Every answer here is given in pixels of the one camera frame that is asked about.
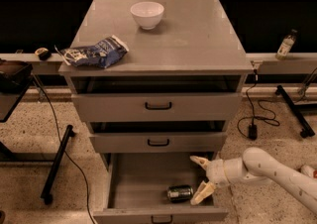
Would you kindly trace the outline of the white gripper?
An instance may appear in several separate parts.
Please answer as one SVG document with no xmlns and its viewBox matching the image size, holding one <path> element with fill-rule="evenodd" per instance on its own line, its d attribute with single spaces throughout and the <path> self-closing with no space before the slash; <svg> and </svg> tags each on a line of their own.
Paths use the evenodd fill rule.
<svg viewBox="0 0 317 224">
<path fill-rule="evenodd" d="M 202 181 L 200 183 L 190 200 L 191 205 L 198 205 L 201 203 L 204 199 L 214 193 L 216 187 L 221 188 L 230 185 L 229 179 L 225 174 L 223 160 L 219 159 L 210 162 L 208 159 L 198 156 L 191 156 L 190 159 L 206 170 L 206 176 L 209 179 L 208 182 Z"/>
</svg>

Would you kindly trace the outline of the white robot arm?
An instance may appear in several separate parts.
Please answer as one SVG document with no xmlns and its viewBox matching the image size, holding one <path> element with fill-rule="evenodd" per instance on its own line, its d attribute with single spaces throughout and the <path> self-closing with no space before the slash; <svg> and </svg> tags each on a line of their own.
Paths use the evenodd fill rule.
<svg viewBox="0 0 317 224">
<path fill-rule="evenodd" d="M 190 159 L 206 171 L 208 181 L 202 181 L 190 200 L 198 205 L 216 188 L 235 183 L 262 184 L 271 180 L 317 213 L 317 180 L 293 168 L 289 168 L 260 148 L 247 148 L 242 156 L 230 160 L 209 161 L 202 157 Z"/>
</svg>

